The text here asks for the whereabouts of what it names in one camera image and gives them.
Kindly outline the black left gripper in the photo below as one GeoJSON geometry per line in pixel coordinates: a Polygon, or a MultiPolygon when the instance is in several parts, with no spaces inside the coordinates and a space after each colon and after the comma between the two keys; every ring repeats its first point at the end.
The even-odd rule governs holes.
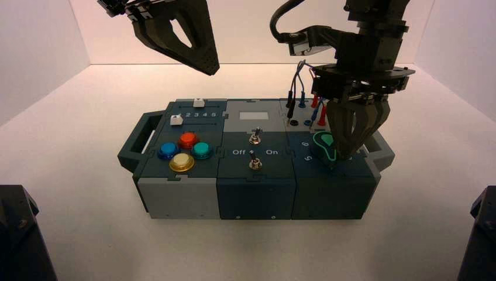
{"type": "Polygon", "coordinates": [[[134,20],[135,36],[147,47],[209,76],[219,70],[206,1],[97,0],[97,3],[111,18],[126,14],[134,20]],[[173,20],[179,23],[191,46],[178,38],[171,24],[173,20]]]}

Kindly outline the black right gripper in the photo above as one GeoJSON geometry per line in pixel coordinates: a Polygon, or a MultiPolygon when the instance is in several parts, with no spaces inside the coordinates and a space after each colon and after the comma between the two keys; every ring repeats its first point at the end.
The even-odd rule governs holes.
{"type": "Polygon", "coordinates": [[[336,64],[316,66],[312,71],[315,77],[311,93],[329,101],[327,115],[339,157],[350,157],[387,120],[391,109],[388,101],[381,99],[406,89],[409,77],[415,73],[408,67],[349,72],[336,64]],[[372,99],[380,101],[345,104],[372,99]]]}

